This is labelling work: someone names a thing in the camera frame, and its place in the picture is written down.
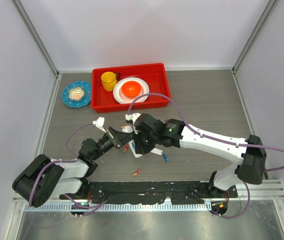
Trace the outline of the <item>white air conditioner remote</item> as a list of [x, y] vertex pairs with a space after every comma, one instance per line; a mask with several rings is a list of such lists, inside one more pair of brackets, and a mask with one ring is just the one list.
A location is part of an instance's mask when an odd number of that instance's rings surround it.
[[[124, 133], [129, 133], [129, 134], [131, 134], [131, 133], [134, 132], [133, 129], [132, 129], [132, 127], [131, 127], [130, 125], [126, 125], [126, 128], [121, 129], [121, 131], [124, 132]], [[133, 156], [134, 156], [135, 158], [140, 158], [140, 157], [143, 156], [143, 154], [137, 154], [137, 153], [135, 152], [135, 143], [134, 143], [133, 140], [129, 141], [129, 142], [128, 142], [128, 145], [129, 145], [129, 148], [130, 148], [130, 150], [131, 150], [131, 152], [132, 152], [132, 154], [133, 154]]]

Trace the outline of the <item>white battery cover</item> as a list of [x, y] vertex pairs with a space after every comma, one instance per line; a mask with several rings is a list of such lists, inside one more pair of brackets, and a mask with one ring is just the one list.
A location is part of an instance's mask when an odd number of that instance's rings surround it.
[[163, 154], [163, 150], [154, 148], [151, 150], [151, 153], [161, 156]]

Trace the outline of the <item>blue battery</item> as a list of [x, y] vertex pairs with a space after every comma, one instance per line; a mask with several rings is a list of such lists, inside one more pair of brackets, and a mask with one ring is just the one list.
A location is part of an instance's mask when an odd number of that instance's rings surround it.
[[167, 158], [166, 154], [163, 154], [163, 158], [164, 158], [165, 162], [167, 163], [168, 162], [168, 158]]

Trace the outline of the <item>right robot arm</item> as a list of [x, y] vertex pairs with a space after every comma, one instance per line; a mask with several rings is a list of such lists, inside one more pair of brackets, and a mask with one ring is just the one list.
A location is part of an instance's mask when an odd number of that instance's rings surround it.
[[265, 171], [266, 151], [259, 137], [232, 138], [204, 131], [181, 120], [162, 122], [146, 113], [127, 114], [133, 126], [135, 152], [145, 155], [156, 145], [200, 150], [231, 161], [228, 167], [214, 171], [201, 197], [219, 198], [234, 185], [245, 182], [259, 185]]

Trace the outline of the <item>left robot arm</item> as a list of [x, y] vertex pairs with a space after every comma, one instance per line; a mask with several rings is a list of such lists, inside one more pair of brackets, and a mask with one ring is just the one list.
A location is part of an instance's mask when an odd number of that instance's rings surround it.
[[50, 197], [64, 194], [84, 199], [88, 193], [86, 178], [96, 170], [96, 160], [110, 149], [119, 149], [132, 139], [132, 130], [122, 132], [110, 126], [98, 141], [92, 138], [83, 140], [74, 159], [52, 159], [40, 154], [18, 175], [12, 189], [27, 200], [29, 206], [36, 208]]

